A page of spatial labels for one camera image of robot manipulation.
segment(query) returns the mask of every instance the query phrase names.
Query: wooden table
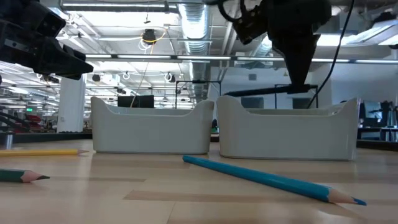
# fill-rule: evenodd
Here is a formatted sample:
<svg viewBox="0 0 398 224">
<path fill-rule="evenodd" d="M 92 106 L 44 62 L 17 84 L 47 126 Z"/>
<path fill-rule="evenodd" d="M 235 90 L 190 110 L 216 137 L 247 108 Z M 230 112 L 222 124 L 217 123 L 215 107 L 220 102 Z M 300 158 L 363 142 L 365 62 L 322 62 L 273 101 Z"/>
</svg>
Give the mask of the wooden table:
<svg viewBox="0 0 398 224">
<path fill-rule="evenodd" d="M 86 149 L 91 140 L 16 144 Z M 398 153 L 358 150 L 356 162 L 210 159 L 329 185 L 367 207 L 333 205 L 182 162 L 181 156 L 0 157 L 0 167 L 51 176 L 0 183 L 4 224 L 398 223 Z"/>
</svg>

